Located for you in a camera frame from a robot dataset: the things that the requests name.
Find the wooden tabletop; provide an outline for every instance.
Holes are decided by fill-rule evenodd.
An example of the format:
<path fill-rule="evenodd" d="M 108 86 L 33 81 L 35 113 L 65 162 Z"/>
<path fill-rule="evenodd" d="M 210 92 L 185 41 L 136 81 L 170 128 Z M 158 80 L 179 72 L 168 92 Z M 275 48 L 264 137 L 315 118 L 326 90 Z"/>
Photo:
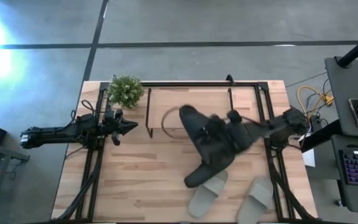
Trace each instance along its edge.
<path fill-rule="evenodd" d="M 289 109 L 287 93 L 283 81 L 267 81 L 273 110 L 276 116 Z M 80 100 L 88 100 L 95 106 L 100 82 L 85 82 Z M 216 102 L 204 98 L 205 93 L 217 97 L 224 108 L 215 108 Z M 147 89 L 139 106 L 130 111 L 124 110 L 125 119 L 137 121 L 139 126 L 121 138 L 121 145 L 114 146 L 107 138 L 104 147 L 103 164 L 98 186 L 94 221 L 95 222 L 235 222 L 237 212 L 246 196 L 247 189 L 258 175 L 269 176 L 265 149 L 262 140 L 257 141 L 245 153 L 238 155 L 226 169 L 229 177 L 222 194 L 215 200 L 208 214 L 197 220 L 187 212 L 187 206 L 195 189 L 186 188 L 183 179 L 196 169 L 200 155 L 189 139 L 172 139 L 166 136 L 157 119 L 171 106 L 200 101 L 195 107 L 200 111 L 217 111 L 219 115 L 230 109 L 227 87 L 191 87 L 191 88 L 152 88 L 150 98 L 150 124 L 153 124 L 153 138 L 145 128 Z M 232 87 L 234 109 L 241 115 L 259 120 L 259 113 L 252 87 Z M 265 101 L 265 117 L 268 118 Z M 81 104 L 78 114 L 89 113 Z M 172 126 L 177 125 L 177 114 L 167 119 Z M 172 135 L 186 136 L 182 128 L 170 129 Z M 68 152 L 78 149 L 70 144 Z M 301 152 L 287 147 L 283 151 L 288 181 L 292 192 L 300 203 L 313 216 L 317 217 L 311 194 L 305 165 Z M 64 163 L 52 218 L 58 217 L 69 206 L 78 193 L 82 180 L 86 149 L 71 155 Z M 88 208 L 90 191 L 85 200 Z M 283 210 L 285 199 L 280 194 Z M 260 221 L 277 221 L 273 206 Z"/>

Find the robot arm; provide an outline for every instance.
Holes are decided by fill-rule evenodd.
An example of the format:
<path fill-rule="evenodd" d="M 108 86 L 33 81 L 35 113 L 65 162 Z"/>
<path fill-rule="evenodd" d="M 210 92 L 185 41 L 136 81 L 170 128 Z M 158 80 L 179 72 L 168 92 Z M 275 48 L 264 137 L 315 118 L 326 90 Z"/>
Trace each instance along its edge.
<path fill-rule="evenodd" d="M 102 123 L 98 124 L 93 114 L 78 116 L 73 123 L 65 127 L 32 127 L 21 133 L 21 146 L 24 149 L 40 147 L 51 143 L 80 143 L 84 147 L 92 146 L 101 136 L 112 134 L 115 145 L 120 145 L 118 137 L 125 135 L 138 124 L 123 118 L 122 110 L 106 110 Z"/>
<path fill-rule="evenodd" d="M 185 178 L 187 187 L 197 187 L 228 167 L 236 154 L 242 153 L 258 140 L 269 135 L 271 146 L 283 149 L 292 134 L 306 134 L 308 122 L 298 110 L 290 109 L 270 121 L 242 123 L 242 117 L 231 110 L 227 124 L 216 115 L 207 118 L 190 105 L 179 109 L 180 119 L 196 146 L 201 165 Z"/>

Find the concrete floor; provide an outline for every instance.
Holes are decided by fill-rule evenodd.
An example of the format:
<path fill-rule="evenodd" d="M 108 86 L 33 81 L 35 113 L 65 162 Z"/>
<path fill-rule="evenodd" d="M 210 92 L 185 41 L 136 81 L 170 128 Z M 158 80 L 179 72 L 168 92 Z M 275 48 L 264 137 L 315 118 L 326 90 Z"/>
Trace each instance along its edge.
<path fill-rule="evenodd" d="M 101 5 L 102 0 L 0 0 L 0 44 L 92 43 Z M 110 1 L 99 42 L 279 40 L 358 40 L 358 0 Z M 143 80 L 221 80 L 231 74 L 291 85 L 324 72 L 325 57 L 352 47 L 99 49 L 89 79 L 130 73 Z M 7 145 L 22 151 L 21 131 L 69 122 L 89 52 L 0 50 L 0 127 L 9 132 Z M 291 85 L 290 103 L 300 108 L 298 87 L 320 89 L 326 79 Z M 329 122 L 336 119 L 333 106 L 320 112 Z M 50 218 L 66 147 L 27 151 L 29 163 L 17 169 L 15 180 L 4 181 L 0 223 Z M 333 204 L 339 197 L 335 182 L 311 180 L 311 187 L 320 218 L 358 223 L 358 213 Z"/>

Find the white slipper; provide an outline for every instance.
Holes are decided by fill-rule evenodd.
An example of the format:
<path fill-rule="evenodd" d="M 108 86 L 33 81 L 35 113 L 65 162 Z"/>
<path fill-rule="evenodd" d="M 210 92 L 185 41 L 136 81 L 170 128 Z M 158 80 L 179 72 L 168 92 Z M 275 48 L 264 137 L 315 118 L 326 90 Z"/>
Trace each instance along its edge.
<path fill-rule="evenodd" d="M 211 208 L 214 203 L 214 200 L 222 192 L 226 181 L 227 172 L 223 170 L 198 186 L 189 203 L 188 211 L 190 215 L 195 218 L 201 218 L 207 214 L 209 208 Z"/>
<path fill-rule="evenodd" d="M 271 205 L 273 200 L 273 184 L 268 177 L 256 177 L 249 187 L 239 213 L 238 224 L 256 224 Z"/>

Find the potted plant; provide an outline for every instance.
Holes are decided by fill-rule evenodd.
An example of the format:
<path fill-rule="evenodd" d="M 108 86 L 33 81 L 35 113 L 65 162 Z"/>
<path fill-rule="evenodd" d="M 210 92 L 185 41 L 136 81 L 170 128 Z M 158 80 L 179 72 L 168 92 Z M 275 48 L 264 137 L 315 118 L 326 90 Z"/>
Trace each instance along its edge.
<path fill-rule="evenodd" d="M 140 79 L 130 75 L 114 75 L 108 86 L 110 104 L 118 105 L 127 109 L 134 109 L 141 96 L 143 96 L 143 86 Z"/>

